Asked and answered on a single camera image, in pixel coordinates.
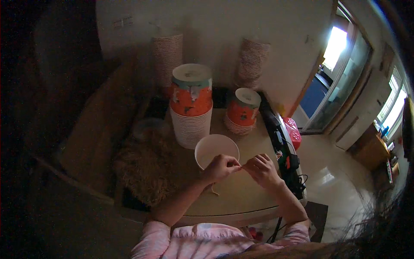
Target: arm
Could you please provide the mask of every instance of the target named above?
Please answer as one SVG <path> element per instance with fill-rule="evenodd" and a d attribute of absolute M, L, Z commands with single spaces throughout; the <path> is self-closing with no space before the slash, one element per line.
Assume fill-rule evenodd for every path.
<path fill-rule="evenodd" d="M 239 171 L 241 166 L 234 157 L 218 155 L 204 170 L 201 177 L 182 191 L 162 201 L 151 213 L 151 219 L 171 227 L 184 215 L 191 204 L 197 200 L 205 187 Z"/>
<path fill-rule="evenodd" d="M 295 223 L 309 227 L 305 208 L 287 188 L 277 174 L 272 160 L 267 154 L 257 155 L 243 166 L 250 176 L 263 187 L 279 205 L 281 216 L 286 221 L 286 229 Z"/>

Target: stack of paper cups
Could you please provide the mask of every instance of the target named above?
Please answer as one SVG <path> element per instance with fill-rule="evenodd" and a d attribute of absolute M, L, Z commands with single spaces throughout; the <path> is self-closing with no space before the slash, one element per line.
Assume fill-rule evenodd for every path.
<path fill-rule="evenodd" d="M 188 117 L 179 115 L 170 108 L 174 133 L 183 148 L 194 149 L 200 139 L 210 134 L 212 111 L 213 107 L 203 115 Z"/>
<path fill-rule="evenodd" d="M 261 98 L 258 93 L 248 88 L 239 88 L 230 98 L 224 124 L 233 133 L 245 135 L 256 125 Z"/>
<path fill-rule="evenodd" d="M 155 55 L 155 70 L 158 84 L 163 92 L 168 93 L 171 86 L 173 69 L 183 63 L 183 35 L 152 38 L 152 48 Z"/>
<path fill-rule="evenodd" d="M 270 44 L 244 39 L 241 43 L 236 84 L 239 87 L 258 89 L 264 64 L 270 52 Z"/>
<path fill-rule="evenodd" d="M 184 64 L 173 70 L 170 114 L 177 142 L 194 149 L 210 134 L 212 100 L 211 70 L 199 64 Z"/>

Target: pink shirt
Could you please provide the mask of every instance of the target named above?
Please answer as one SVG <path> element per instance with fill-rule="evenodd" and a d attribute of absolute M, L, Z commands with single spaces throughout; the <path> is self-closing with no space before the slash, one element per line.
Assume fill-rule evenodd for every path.
<path fill-rule="evenodd" d="M 267 245 L 276 250 L 309 241 L 308 229 L 295 224 L 283 239 Z M 169 226 L 151 221 L 144 226 L 140 242 L 131 251 L 131 258 L 217 258 L 241 253 L 253 244 L 238 228 L 223 224 L 201 223 L 176 228 L 170 235 Z"/>

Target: white floor tile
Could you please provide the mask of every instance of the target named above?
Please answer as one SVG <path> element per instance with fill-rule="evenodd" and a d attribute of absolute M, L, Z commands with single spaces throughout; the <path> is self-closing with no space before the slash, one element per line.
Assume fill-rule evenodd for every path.
<path fill-rule="evenodd" d="M 302 136 L 297 153 L 302 173 L 309 176 L 308 201 L 328 205 L 322 242 L 342 237 L 349 224 L 353 232 L 353 225 L 361 222 L 370 208 L 370 172 L 324 135 Z"/>

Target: door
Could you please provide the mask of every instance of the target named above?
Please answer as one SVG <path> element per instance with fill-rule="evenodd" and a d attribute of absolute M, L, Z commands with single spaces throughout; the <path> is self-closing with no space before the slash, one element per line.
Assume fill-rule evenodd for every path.
<path fill-rule="evenodd" d="M 351 94 L 368 61 L 371 46 L 365 41 L 357 27 L 354 27 L 354 30 L 349 48 L 347 48 L 345 59 L 347 62 L 343 64 L 316 112 L 303 127 L 304 133 L 322 133 Z"/>

